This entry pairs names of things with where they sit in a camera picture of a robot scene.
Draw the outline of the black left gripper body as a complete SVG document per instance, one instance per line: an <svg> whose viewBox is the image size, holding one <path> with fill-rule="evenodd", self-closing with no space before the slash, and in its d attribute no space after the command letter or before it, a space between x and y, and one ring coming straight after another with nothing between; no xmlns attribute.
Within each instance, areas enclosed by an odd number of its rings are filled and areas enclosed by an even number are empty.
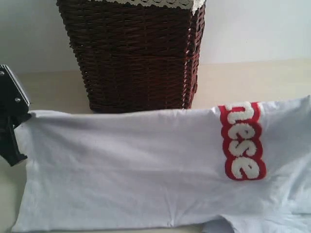
<svg viewBox="0 0 311 233"><path fill-rule="evenodd" d="M5 137L5 129L11 124L10 117L14 115L10 115L8 110L4 108L4 106L0 107L0 155L4 158L4 137Z"/></svg>

